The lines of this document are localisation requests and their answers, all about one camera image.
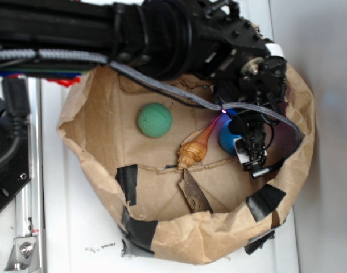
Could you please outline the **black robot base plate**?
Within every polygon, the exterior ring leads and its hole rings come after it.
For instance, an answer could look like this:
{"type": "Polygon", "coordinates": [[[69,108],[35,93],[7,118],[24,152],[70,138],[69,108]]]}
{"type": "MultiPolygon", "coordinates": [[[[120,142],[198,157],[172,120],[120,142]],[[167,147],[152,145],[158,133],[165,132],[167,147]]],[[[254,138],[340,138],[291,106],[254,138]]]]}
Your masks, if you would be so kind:
{"type": "Polygon", "coordinates": [[[11,116],[0,98],[0,213],[29,181],[28,118],[11,116]]]}

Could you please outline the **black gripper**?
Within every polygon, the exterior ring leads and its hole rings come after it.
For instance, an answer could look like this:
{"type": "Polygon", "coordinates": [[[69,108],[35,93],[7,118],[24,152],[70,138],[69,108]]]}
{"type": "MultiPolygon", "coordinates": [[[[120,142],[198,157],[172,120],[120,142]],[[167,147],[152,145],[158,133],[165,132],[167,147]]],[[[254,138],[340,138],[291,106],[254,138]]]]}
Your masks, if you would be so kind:
{"type": "Polygon", "coordinates": [[[269,146],[269,134],[261,114],[229,115],[229,130],[241,135],[234,139],[234,149],[245,171],[258,171],[264,167],[269,146]]]}

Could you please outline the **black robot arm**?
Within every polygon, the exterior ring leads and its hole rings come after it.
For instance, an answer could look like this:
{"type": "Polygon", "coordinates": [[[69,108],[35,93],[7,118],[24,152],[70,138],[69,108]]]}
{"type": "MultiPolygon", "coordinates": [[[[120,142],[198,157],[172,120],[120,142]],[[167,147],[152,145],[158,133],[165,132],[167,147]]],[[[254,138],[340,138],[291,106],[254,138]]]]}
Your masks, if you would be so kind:
{"type": "Polygon", "coordinates": [[[231,132],[245,170],[265,167],[264,125],[278,123],[286,88],[280,48],[241,17],[235,1],[0,1],[0,75],[72,78],[109,65],[144,86],[191,73],[216,83],[229,104],[231,132]]]}

